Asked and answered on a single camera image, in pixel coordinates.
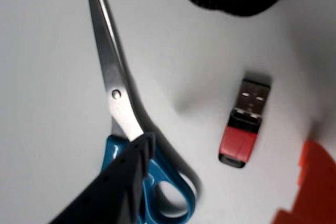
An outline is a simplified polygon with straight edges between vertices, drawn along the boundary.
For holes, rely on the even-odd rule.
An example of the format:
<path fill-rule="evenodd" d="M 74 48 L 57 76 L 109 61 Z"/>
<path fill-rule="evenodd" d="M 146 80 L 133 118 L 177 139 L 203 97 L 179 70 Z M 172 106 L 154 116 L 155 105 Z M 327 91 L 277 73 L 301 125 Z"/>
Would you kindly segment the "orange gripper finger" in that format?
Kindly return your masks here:
<path fill-rule="evenodd" d="M 278 210 L 272 223 L 335 223 L 335 160 L 319 143 L 306 141 L 298 164 L 292 210 Z"/>

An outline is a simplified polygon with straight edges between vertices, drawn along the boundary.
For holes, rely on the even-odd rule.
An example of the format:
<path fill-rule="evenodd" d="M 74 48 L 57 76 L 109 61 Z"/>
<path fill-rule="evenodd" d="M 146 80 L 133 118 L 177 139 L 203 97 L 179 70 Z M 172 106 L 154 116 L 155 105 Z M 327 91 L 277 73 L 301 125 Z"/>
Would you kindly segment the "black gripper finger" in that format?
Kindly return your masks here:
<path fill-rule="evenodd" d="M 100 174 L 51 223 L 136 223 L 155 135 L 110 135 Z"/>

